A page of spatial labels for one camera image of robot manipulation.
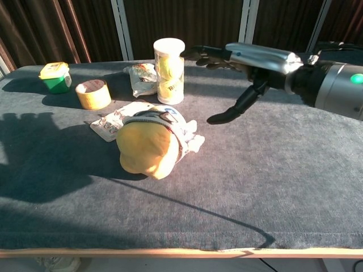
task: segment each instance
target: green light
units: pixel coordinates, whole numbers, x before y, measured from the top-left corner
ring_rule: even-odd
[[[363,83],[363,74],[355,74],[351,77],[351,82],[354,84],[361,84]]]

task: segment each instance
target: green container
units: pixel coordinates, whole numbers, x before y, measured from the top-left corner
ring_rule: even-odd
[[[69,92],[72,83],[69,67],[65,62],[48,63],[40,71],[39,78],[52,94]]]

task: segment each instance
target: shoe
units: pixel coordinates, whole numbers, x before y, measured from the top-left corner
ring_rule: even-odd
[[[71,257],[36,258],[36,261],[48,272],[76,272],[81,264],[80,258]]]

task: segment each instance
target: robotic arm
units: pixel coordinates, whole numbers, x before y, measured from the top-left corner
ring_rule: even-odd
[[[354,45],[326,43],[328,50],[358,49]],[[262,97],[269,88],[297,94],[304,104],[342,116],[363,120],[363,67],[334,61],[320,61],[319,52],[306,63],[294,53],[258,45],[231,43],[225,48],[194,46],[180,54],[208,69],[219,67],[244,72],[252,82],[224,113],[207,122],[233,121]]]

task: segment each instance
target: black cable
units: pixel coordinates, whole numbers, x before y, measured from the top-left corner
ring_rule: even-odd
[[[358,261],[356,261],[356,262],[354,263],[354,265],[353,265],[353,269],[352,269],[352,270],[353,270],[353,272],[357,272],[357,271],[356,271],[356,269],[357,269],[357,265],[358,265],[358,264],[360,264],[361,262],[363,262],[363,260],[358,260]]]
[[[261,262],[263,262],[266,266],[268,266],[272,271],[278,272],[275,268],[273,268],[271,265],[269,265],[268,263],[266,263],[262,258],[259,258],[259,260]]]

